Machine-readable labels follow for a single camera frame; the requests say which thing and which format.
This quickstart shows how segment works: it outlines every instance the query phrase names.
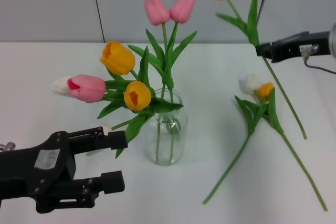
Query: tulip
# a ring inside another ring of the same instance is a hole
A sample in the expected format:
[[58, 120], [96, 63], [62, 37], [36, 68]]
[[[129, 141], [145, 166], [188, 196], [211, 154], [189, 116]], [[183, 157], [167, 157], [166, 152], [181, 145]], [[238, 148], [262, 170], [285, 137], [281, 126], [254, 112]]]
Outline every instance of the tulip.
[[269, 101], [269, 97], [271, 95], [273, 87], [274, 85], [271, 82], [268, 82], [260, 87], [258, 93], [262, 100], [266, 99], [266, 101]]
[[190, 19], [194, 4], [195, 0], [176, 0], [170, 10], [171, 19], [181, 24], [186, 23]]
[[150, 89], [141, 81], [132, 81], [124, 92], [124, 101], [130, 110], [143, 110], [151, 100]]
[[169, 11], [161, 0], [145, 0], [144, 6], [147, 17], [153, 26], [169, 21]]
[[61, 77], [52, 85], [53, 93], [76, 98], [83, 102], [102, 100], [106, 86], [104, 80], [80, 74], [75, 77]]
[[[102, 128], [103, 128], [103, 133], [104, 133], [105, 136], [108, 136], [109, 133], [113, 131], [112, 128], [111, 128], [110, 126], [108, 126], [108, 125], [106, 125], [106, 124], [104, 124], [104, 123], [98, 125], [97, 127], [102, 127]], [[103, 150], [104, 150], [104, 149], [100, 149], [100, 150], [95, 150], [95, 151], [87, 152], [86, 155], [87, 155], [87, 156], [91, 156], [91, 155], [93, 155], [93, 154], [95, 154], [95, 153], [98, 153], [98, 152], [101, 152], [101, 151], [103, 151]]]
[[259, 90], [260, 87], [261, 81], [254, 74], [248, 74], [245, 77], [245, 90], [248, 94], [254, 94], [254, 91]]
[[117, 41], [106, 44], [100, 61], [108, 70], [119, 76], [128, 74], [135, 66], [132, 52]]

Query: clear glass vase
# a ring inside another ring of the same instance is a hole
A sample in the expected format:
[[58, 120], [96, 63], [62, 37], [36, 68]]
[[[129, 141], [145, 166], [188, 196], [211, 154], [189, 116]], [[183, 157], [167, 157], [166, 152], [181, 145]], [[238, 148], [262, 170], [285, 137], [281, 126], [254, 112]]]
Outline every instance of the clear glass vase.
[[[156, 96], [162, 97], [162, 89], [156, 90]], [[165, 89], [163, 98], [171, 102], [171, 94]], [[183, 104], [180, 93], [173, 90], [174, 103]], [[184, 151], [188, 116], [184, 107], [167, 113], [157, 113], [144, 127], [145, 155], [153, 163], [169, 166], [178, 162]]]

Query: pink tulip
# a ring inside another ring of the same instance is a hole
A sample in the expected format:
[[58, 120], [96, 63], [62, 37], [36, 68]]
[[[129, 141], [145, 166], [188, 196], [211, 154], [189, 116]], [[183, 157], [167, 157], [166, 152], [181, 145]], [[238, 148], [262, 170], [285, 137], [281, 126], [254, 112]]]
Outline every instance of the pink tulip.
[[176, 0], [170, 9], [170, 17], [172, 20], [181, 24], [186, 23], [191, 16], [195, 0]]
[[144, 6], [147, 17], [153, 26], [169, 21], [168, 9], [161, 0], [145, 0]]
[[83, 102], [99, 102], [106, 91], [104, 80], [86, 74], [68, 79], [67, 84], [70, 96]]

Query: sticker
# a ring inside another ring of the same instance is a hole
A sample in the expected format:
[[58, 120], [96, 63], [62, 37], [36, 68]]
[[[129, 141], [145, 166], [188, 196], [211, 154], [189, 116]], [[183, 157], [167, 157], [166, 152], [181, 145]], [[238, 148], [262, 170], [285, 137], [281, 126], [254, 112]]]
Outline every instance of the sticker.
[[299, 46], [300, 52], [302, 52], [302, 51], [304, 51], [304, 50], [306, 50], [306, 49], [308, 49], [308, 48], [310, 48], [312, 46], [313, 46], [312, 44], [310, 44], [310, 45], [301, 45], [301, 46]]
[[53, 169], [56, 165], [59, 150], [40, 150], [34, 168], [43, 170]]

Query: white table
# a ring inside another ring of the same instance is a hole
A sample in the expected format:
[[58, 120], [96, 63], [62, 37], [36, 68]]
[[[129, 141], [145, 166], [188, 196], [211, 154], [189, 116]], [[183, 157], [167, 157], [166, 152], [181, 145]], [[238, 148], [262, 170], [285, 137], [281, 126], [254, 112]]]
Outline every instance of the white table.
[[[96, 120], [105, 102], [85, 104], [50, 92], [53, 80], [65, 74], [86, 73], [109, 79], [99, 62], [103, 47], [1, 43], [1, 142], [13, 141], [17, 148], [28, 148], [44, 142], [55, 131], [73, 132], [130, 119], [132, 113], [121, 109]], [[310, 63], [336, 70], [336, 60], [330, 56], [311, 57]], [[125, 191], [100, 193], [92, 209], [55, 210], [45, 215], [35, 211], [30, 198], [4, 200], [0, 223], [335, 223], [336, 76], [308, 69], [300, 58], [272, 66], [308, 140], [302, 138], [278, 90], [280, 122], [329, 212], [323, 212], [282, 138], [265, 121], [258, 125], [212, 200], [202, 204], [246, 137], [245, 121], [233, 97], [250, 97], [242, 93], [239, 81], [247, 73], [265, 82], [273, 79], [251, 45], [193, 44], [173, 68], [175, 88], [182, 94], [189, 115], [186, 151], [178, 164], [165, 168], [149, 162], [142, 154], [140, 137], [117, 160], [111, 150], [94, 156], [80, 154], [76, 156], [76, 179], [122, 170]], [[154, 88], [161, 87], [161, 78], [152, 67], [150, 81]]]

